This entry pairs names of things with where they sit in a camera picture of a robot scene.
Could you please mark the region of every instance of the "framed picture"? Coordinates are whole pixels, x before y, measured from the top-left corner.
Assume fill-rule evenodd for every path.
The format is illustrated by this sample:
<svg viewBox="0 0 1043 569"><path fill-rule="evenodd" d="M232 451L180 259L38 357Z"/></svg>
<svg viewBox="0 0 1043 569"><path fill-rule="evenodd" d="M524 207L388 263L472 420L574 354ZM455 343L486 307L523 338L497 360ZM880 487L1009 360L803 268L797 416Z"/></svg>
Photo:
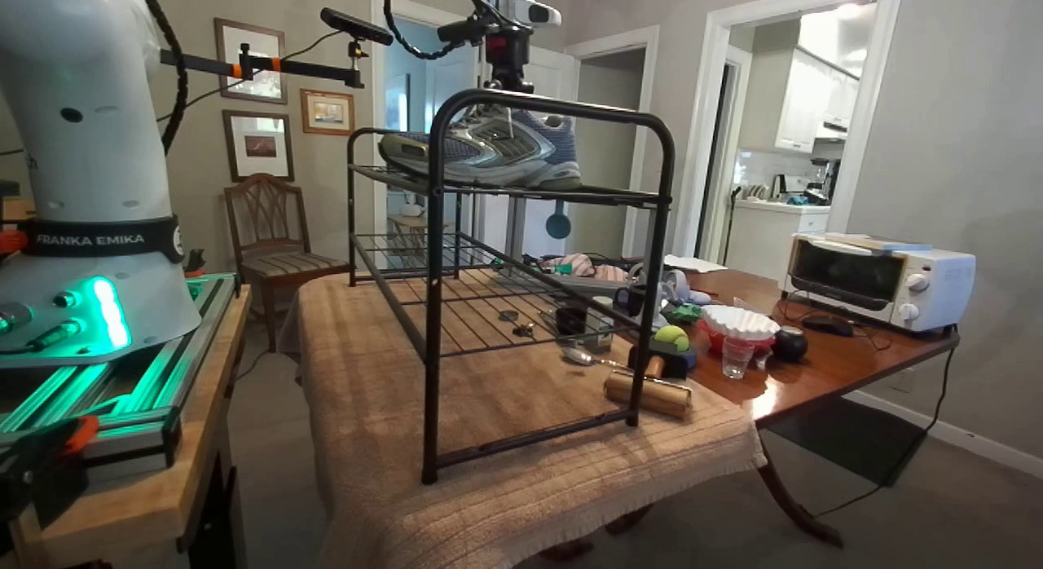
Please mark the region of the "framed picture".
<svg viewBox="0 0 1043 569"><path fill-rule="evenodd" d="M300 118L305 132L351 134L355 131L355 97L300 89Z"/></svg>
<svg viewBox="0 0 1043 569"><path fill-rule="evenodd" d="M242 44L249 44L250 54L259 57L283 57L286 53L286 35L283 31L227 19L214 19L214 32L217 35L217 58L221 61L239 64ZM286 84L282 73L258 72L249 81L226 76L218 79L221 82L221 96L225 98L286 104Z"/></svg>
<svg viewBox="0 0 1043 569"><path fill-rule="evenodd" d="M248 110L222 114L233 181L243 181L254 173L293 181L289 115Z"/></svg>
<svg viewBox="0 0 1043 569"><path fill-rule="evenodd" d="M409 130L409 74L389 78L384 88L384 126Z"/></svg>

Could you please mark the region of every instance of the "sneaker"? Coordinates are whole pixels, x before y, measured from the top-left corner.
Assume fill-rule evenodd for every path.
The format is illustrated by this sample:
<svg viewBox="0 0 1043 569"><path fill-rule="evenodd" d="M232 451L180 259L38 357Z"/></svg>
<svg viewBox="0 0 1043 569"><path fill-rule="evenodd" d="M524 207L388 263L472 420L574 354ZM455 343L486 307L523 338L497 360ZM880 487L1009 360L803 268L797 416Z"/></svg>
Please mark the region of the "sneaker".
<svg viewBox="0 0 1043 569"><path fill-rule="evenodd" d="M445 138L445 179L482 185L571 190L580 185L574 120L545 121L528 110L478 106L454 122ZM390 167L428 175L422 132L384 135L381 156Z"/></svg>

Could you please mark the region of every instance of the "glass cup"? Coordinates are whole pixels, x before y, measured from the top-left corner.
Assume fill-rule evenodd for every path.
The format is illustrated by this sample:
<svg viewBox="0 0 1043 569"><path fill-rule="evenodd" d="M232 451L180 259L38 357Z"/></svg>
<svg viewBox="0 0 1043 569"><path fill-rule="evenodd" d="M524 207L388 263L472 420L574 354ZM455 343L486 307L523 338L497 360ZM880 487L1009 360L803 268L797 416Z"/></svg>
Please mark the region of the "glass cup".
<svg viewBox="0 0 1043 569"><path fill-rule="evenodd" d="M746 366L753 357L753 343L742 339L724 339L721 352L721 369L728 379L741 380L746 375Z"/></svg>

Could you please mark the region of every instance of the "striped chair seat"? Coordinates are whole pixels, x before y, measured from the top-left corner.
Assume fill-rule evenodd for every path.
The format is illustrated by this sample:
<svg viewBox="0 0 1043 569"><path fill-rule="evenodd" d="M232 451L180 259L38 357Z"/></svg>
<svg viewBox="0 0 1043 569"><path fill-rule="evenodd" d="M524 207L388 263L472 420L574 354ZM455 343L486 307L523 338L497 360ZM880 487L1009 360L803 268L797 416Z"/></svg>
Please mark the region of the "striped chair seat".
<svg viewBox="0 0 1043 569"><path fill-rule="evenodd" d="M346 269L347 262L331 259L331 257L320 256L320 254L292 252L250 257L250 259L243 261L243 268L260 273L265 278L274 278L274 276L316 271L316 269Z"/></svg>

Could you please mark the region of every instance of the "kitchen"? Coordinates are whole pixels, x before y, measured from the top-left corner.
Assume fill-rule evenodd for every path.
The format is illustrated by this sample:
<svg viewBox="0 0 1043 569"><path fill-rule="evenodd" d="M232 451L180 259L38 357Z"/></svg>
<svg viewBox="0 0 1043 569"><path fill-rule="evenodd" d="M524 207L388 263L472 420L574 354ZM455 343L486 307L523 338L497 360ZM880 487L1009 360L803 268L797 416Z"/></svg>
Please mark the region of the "kitchen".
<svg viewBox="0 0 1043 569"><path fill-rule="evenodd" d="M825 231L875 13L732 28L698 256L778 279L794 232Z"/></svg>

